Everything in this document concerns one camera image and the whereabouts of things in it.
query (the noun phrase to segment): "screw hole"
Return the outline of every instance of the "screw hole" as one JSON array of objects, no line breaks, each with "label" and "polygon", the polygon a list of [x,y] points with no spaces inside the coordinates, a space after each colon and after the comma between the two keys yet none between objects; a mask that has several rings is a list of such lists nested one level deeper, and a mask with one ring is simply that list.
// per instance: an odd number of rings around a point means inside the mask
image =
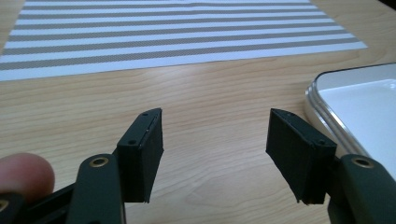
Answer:
[{"label": "screw hole", "polygon": [[101,167],[108,163],[108,158],[106,157],[99,157],[96,159],[91,160],[90,166],[91,167]]},{"label": "screw hole", "polygon": [[356,165],[359,165],[360,167],[363,167],[363,168],[374,168],[373,163],[364,159],[364,158],[355,157],[352,159],[352,161]]}]

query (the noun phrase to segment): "brass insert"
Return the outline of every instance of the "brass insert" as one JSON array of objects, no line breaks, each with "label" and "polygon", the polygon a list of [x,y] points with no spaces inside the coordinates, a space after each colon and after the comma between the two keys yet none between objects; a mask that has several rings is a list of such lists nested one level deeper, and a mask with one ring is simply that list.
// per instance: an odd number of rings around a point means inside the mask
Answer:
[{"label": "brass insert", "polygon": [[106,165],[107,163],[108,163],[108,158],[106,158],[106,157],[98,157],[98,158],[93,159],[90,162],[90,166],[91,167],[101,167],[101,166]]},{"label": "brass insert", "polygon": [[0,200],[0,212],[3,212],[8,207],[7,200]]},{"label": "brass insert", "polygon": [[371,161],[368,161],[361,157],[352,158],[353,163],[363,168],[374,168],[374,164]]}]

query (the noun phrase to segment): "metal tray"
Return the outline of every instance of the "metal tray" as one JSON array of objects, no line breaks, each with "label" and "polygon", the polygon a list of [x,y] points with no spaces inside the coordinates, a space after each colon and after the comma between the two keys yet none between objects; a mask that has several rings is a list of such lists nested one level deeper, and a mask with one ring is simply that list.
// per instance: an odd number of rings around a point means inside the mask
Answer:
[{"label": "metal tray", "polygon": [[305,96],[305,114],[338,157],[371,157],[396,179],[396,63],[322,73]]}]

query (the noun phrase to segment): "human hand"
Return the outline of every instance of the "human hand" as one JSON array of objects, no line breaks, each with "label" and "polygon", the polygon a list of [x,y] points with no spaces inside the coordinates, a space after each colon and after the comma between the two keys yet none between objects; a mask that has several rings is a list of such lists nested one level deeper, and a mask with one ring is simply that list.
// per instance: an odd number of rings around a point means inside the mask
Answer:
[{"label": "human hand", "polygon": [[37,155],[19,153],[0,159],[0,194],[19,193],[31,203],[51,194],[54,182],[52,167]]}]

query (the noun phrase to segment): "gray stripe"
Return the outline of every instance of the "gray stripe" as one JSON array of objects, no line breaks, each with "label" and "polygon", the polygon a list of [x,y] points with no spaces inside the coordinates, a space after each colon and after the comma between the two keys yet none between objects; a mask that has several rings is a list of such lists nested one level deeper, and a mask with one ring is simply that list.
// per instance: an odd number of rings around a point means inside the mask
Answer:
[{"label": "gray stripe", "polygon": [[348,34],[348,32],[345,30],[335,30],[335,31],[285,33],[285,34],[209,36],[209,37],[195,37],[195,38],[134,41],[134,42],[122,42],[122,43],[90,44],[90,45],[81,45],[81,46],[73,45],[73,46],[41,47],[41,48],[25,48],[25,49],[4,49],[3,55],[37,54],[37,53],[67,52],[67,51],[96,50],[96,49],[126,49],[126,48],[136,48],[136,47],[146,47],[146,46],[164,46],[164,45],[192,44],[192,43],[206,43],[206,42],[220,42],[220,41],[239,41],[239,40],[252,40],[252,39],[269,39],[269,38],[314,36],[314,35],[340,35],[340,34]]},{"label": "gray stripe", "polygon": [[33,61],[33,62],[0,63],[0,70],[67,66],[67,65],[90,64],[90,63],[125,62],[125,61],[141,60],[141,59],[203,55],[209,53],[242,52],[242,51],[250,51],[250,50],[266,50],[266,49],[286,49],[286,48],[333,45],[333,44],[355,43],[355,42],[359,42],[359,40],[357,38],[346,38],[346,39],[290,42],[290,43],[278,43],[278,44],[217,47],[210,49],[178,49],[178,50],[168,50],[168,51],[154,51],[147,53],[106,55],[106,56],[87,57],[87,58],[43,60],[43,61]]},{"label": "gray stripe", "polygon": [[220,26],[220,27],[199,27],[199,28],[162,29],[162,30],[125,31],[125,32],[102,32],[102,33],[70,34],[70,35],[11,35],[8,38],[8,41],[63,40],[63,39],[116,37],[116,36],[134,36],[134,35],[164,35],[164,34],[183,34],[183,33],[186,34],[186,33],[265,30],[265,29],[302,28],[302,27],[325,27],[325,26],[338,26],[338,25],[335,22],[318,22],[318,23],[299,23],[299,24]]},{"label": "gray stripe", "polygon": [[26,6],[24,10],[76,10],[76,9],[115,9],[115,8],[167,8],[167,7],[304,7],[312,6],[310,3],[183,3],[180,4],[151,4],[151,5],[135,5],[134,1],[130,1],[126,5],[112,6]]},{"label": "gray stripe", "polygon": [[293,21],[293,20],[318,20],[329,19],[326,15],[318,16],[290,16],[290,17],[248,17],[248,18],[207,18],[192,20],[162,20],[162,21],[107,21],[89,23],[67,23],[67,24],[32,24],[16,25],[14,30],[46,30],[46,29],[71,29],[71,28],[94,28],[112,26],[139,26],[139,25],[169,25],[183,23],[205,23],[205,22],[236,22],[236,21]]},{"label": "gray stripe", "polygon": [[247,14],[247,13],[282,13],[282,12],[320,12],[316,8],[308,9],[246,9],[246,10],[192,10],[192,11],[162,11],[162,12],[128,12],[128,13],[95,13],[95,14],[21,14],[19,20],[50,20],[77,18],[117,18],[117,17],[149,17],[149,16],[190,16],[210,14]]}]

